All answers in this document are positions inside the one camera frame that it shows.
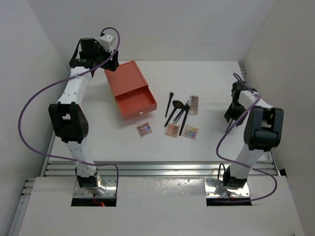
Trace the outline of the small black makeup brush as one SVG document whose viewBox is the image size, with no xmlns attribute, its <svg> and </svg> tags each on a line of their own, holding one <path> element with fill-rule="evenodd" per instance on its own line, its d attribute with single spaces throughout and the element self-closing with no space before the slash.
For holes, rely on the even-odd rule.
<svg viewBox="0 0 315 236">
<path fill-rule="evenodd" d="M 168 103 L 167 103 L 167 108 L 166 108 L 166 112 L 165 112 L 165 116 L 164 116 L 165 118 L 167 117 L 167 114 L 168 114 L 168 111 L 169 111 L 169 107 L 170 107 L 170 103 L 172 101 L 173 96 L 174 96 L 174 93 L 170 92 Z"/>
</svg>

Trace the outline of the orange drawer box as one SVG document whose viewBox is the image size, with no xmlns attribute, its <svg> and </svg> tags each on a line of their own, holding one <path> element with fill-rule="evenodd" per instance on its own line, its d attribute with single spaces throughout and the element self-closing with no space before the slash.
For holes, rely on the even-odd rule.
<svg viewBox="0 0 315 236">
<path fill-rule="evenodd" d="M 123 63 L 112 72 L 104 71 L 124 121 L 157 109 L 157 102 L 135 61 Z"/>
</svg>

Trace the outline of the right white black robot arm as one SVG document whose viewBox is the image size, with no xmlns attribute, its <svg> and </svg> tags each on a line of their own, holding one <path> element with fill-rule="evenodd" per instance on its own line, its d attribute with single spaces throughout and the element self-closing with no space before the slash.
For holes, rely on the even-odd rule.
<svg viewBox="0 0 315 236">
<path fill-rule="evenodd" d="M 224 114 L 227 122 L 235 121 L 236 126 L 247 123 L 244 129 L 244 145 L 222 177 L 224 187 L 243 188 L 251 168 L 258 159 L 280 144 L 284 110 L 275 108 L 259 98 L 258 92 L 235 82 L 231 90 L 232 102 Z"/>
</svg>

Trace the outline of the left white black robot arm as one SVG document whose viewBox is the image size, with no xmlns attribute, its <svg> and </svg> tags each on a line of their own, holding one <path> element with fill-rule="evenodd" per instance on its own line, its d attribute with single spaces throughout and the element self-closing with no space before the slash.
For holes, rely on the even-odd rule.
<svg viewBox="0 0 315 236">
<path fill-rule="evenodd" d="M 101 196 L 106 188 L 100 174 L 86 150 L 88 121 L 81 109 L 86 88 L 94 76 L 92 68 L 115 71 L 119 66 L 118 55 L 112 52 L 114 37 L 102 35 L 98 40 L 81 38 L 69 62 L 71 80 L 55 104 L 48 111 L 55 135 L 70 150 L 75 162 L 75 173 L 79 187 L 93 196 Z"/>
</svg>

